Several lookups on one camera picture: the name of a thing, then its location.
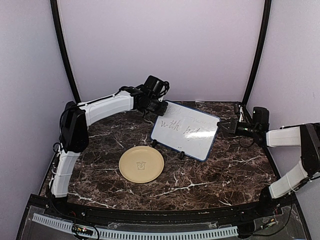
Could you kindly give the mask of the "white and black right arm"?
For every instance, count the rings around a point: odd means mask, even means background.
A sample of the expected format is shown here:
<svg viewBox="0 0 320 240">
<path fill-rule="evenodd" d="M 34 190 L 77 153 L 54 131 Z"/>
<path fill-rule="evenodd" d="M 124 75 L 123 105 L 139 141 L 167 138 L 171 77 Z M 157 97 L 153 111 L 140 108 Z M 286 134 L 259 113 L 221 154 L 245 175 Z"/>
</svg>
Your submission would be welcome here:
<svg viewBox="0 0 320 240">
<path fill-rule="evenodd" d="M 283 126 L 270 130 L 268 120 L 240 122 L 237 119 L 220 121 L 217 126 L 228 134 L 248 137 L 260 147 L 269 148 L 273 157 L 282 153 L 284 157 L 295 157 L 290 160 L 291 169 L 282 172 L 281 177 L 260 194 L 255 205 L 255 213 L 266 217 L 275 208 L 274 201 L 296 192 L 306 183 L 320 176 L 320 124 L 303 123 Z"/>
</svg>

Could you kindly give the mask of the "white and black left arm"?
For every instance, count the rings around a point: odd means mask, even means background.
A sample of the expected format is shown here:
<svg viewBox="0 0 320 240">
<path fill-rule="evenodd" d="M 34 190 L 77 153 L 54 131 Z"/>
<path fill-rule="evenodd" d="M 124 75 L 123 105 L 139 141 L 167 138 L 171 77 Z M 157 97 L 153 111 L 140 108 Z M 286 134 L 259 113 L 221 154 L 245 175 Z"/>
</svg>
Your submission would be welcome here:
<svg viewBox="0 0 320 240">
<path fill-rule="evenodd" d="M 49 183 L 55 198 L 64 198 L 76 161 L 89 145 L 89 126 L 118 113 L 137 110 L 143 115 L 153 113 L 163 116 L 168 103 L 163 100 L 169 91 L 169 82 L 155 86 L 141 84 L 137 87 L 122 86 L 118 92 L 96 100 L 67 103 L 59 120 L 58 163 Z"/>
</svg>

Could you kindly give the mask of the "blue framed whiteboard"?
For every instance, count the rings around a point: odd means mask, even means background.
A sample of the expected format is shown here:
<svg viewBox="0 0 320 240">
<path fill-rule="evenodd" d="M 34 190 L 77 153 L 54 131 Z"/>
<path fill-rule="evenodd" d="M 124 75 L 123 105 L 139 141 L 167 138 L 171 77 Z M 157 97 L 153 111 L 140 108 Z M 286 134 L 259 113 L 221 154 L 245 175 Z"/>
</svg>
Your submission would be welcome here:
<svg viewBox="0 0 320 240">
<path fill-rule="evenodd" d="M 179 153 L 205 162 L 218 134 L 219 117 L 168 101 L 163 116 L 158 116 L 150 138 Z"/>
</svg>

